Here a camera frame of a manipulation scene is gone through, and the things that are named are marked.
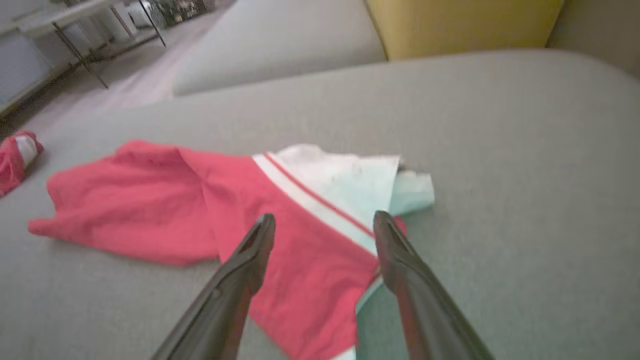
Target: table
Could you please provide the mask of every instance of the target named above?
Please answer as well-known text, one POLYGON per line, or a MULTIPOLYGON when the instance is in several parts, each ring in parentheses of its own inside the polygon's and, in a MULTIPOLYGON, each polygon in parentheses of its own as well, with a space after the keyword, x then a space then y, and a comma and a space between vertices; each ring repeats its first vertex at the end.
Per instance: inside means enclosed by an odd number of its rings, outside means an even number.
POLYGON ((147 9, 144 7, 142 0, 138 0, 138 2, 140 3, 140 6, 142 6, 142 9, 144 10, 145 15, 149 19, 149 22, 153 26, 155 34, 150 37, 145 37, 145 38, 136 40, 132 44, 122 49, 119 49, 115 52, 110 53, 109 51, 102 51, 102 52, 90 53, 88 56, 84 56, 82 55, 80 50, 78 50, 78 48, 73 44, 71 39, 69 39, 69 37, 65 35, 64 29, 67 26, 73 25, 74 23, 76 23, 78 20, 82 18, 89 17, 106 8, 110 8, 111 11, 113 12, 113 15, 116 17, 116 19, 118 19, 120 24, 125 28, 127 34, 129 34, 131 38, 134 38, 134 35, 131 33, 127 25, 124 23, 124 21, 120 17, 120 14, 113 7, 114 4, 119 3, 120 1, 122 0, 90 0, 85 3, 72 6, 61 12, 57 12, 46 17, 41 17, 41 18, 35 19, 34 21, 23 24, 20 27, 20 30, 25 35, 31 38, 41 37, 48 33, 57 34, 58 38, 60 38, 60 40, 71 51, 71 53, 73 53, 73 55, 78 59, 78 61, 80 61, 80 64, 91 75, 95 76, 100 81, 102 86, 104 86, 105 88, 109 88, 107 84, 104 82, 104 80, 102 80, 102 78, 92 70, 92 68, 90 67, 90 63, 113 60, 118 56, 120 56, 121 54, 131 51, 136 47, 139 47, 157 38, 159 38, 162 44, 166 47, 166 43, 164 42, 162 35, 160 35, 160 31, 158 30, 153 19, 151 18, 151 15, 147 11, 147 9))

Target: metal table leg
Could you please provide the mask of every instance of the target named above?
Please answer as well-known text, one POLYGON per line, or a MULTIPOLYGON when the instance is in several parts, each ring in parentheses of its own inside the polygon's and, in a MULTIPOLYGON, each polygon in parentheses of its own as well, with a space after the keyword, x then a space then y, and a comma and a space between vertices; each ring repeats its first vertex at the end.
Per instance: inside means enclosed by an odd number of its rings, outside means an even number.
POLYGON ((118 13, 118 10, 116 10, 116 8, 114 8, 113 6, 111 7, 111 12, 113 13, 113 15, 116 17, 116 19, 118 19, 118 22, 120 22, 120 25, 122 25, 122 27, 125 29, 125 31, 127 32, 127 34, 129 34, 129 37, 132 38, 133 37, 133 33, 131 32, 131 30, 129 30, 129 27, 127 26, 127 24, 125 24, 124 20, 122 20, 122 17, 120 16, 120 14, 118 13))
POLYGON ((78 61, 80 61, 80 63, 82 64, 82 66, 84 66, 84 68, 93 76, 95 76, 96 79, 98 79, 98 81, 100 81, 100 83, 102 83, 102 86, 104 86, 105 88, 109 88, 107 86, 107 84, 102 80, 102 78, 96 74, 91 67, 89 66, 89 64, 86 62, 86 60, 84 59, 84 56, 82 56, 82 53, 80 53, 80 50, 78 50, 75 45, 71 42, 71 40, 69 40, 69 38, 65 35, 65 32, 58 26, 57 23, 52 22, 52 25, 56 28, 56 34, 58 35, 58 37, 60 38, 60 40, 62 40, 63 43, 65 43, 65 45, 69 48, 69 50, 71 50, 71 52, 76 56, 76 58, 78 59, 78 61))
POLYGON ((158 34, 158 37, 160 38, 160 41, 162 41, 162 44, 164 45, 164 47, 166 47, 166 43, 164 42, 164 39, 162 38, 162 35, 160 35, 160 31, 158 31, 158 28, 157 28, 154 20, 151 19, 151 15, 149 15, 149 12, 147 11, 147 8, 145 8, 145 5, 142 3, 142 0, 138 0, 138 2, 140 3, 140 6, 142 6, 142 10, 144 10, 145 14, 147 14, 147 18, 149 19, 149 22, 151 23, 151 26, 154 27, 154 30, 156 31, 156 34, 158 34))

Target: yellow cushion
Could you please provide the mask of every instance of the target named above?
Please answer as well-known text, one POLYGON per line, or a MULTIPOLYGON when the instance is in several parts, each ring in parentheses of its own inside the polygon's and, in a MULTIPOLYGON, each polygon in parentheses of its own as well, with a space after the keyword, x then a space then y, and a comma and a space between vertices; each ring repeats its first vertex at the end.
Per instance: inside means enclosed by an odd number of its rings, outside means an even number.
POLYGON ((389 60, 544 47, 563 0, 367 0, 389 60))

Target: white stripe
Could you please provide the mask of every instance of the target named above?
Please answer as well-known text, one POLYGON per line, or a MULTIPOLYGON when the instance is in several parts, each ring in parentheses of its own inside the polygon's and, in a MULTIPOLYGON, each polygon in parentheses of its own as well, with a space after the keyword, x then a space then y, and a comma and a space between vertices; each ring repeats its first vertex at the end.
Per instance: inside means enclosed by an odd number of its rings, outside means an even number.
POLYGON ((15 143, 22 156, 22 168, 27 169, 27 166, 38 156, 36 142, 29 135, 20 135, 15 137, 15 143))
POLYGON ((347 351, 329 360, 355 360, 355 359, 356 359, 356 347, 351 347, 347 351))
POLYGON ((336 213, 333 209, 325 206, 318 200, 314 199, 307 192, 302 190, 298 185, 289 180, 289 178, 278 168, 276 168, 274 164, 272 164, 269 159, 265 157, 265 155, 254 155, 253 160, 256 162, 256 164, 258 164, 260 169, 262 169, 267 177, 277 187, 279 187, 279 189, 285 192, 297 204, 302 206, 302 208, 316 216, 318 219, 320 219, 320 221, 330 226, 340 234, 353 240, 353 242, 360 245, 371 254, 377 256, 376 243, 369 234, 363 232, 362 229, 353 225, 342 215, 336 213))

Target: gray upholstery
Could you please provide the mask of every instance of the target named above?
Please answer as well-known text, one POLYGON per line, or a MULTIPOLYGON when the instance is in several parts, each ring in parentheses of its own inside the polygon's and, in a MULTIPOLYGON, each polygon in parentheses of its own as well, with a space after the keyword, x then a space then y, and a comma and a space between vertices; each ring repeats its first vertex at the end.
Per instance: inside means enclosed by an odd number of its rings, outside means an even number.
POLYGON ((180 66, 173 94, 385 59, 364 0, 240 0, 180 66))
MULTIPOLYGON (((251 154, 292 143, 401 153, 431 172, 415 248, 498 359, 638 359, 640 83, 555 51, 379 64, 77 119, 0 199, 0 354, 145 359, 214 265, 171 268, 26 231, 53 172, 133 138, 251 154)), ((363 310, 369 359, 402 344, 393 297, 363 310)), ((282 359, 255 328, 241 359, 282 359)))

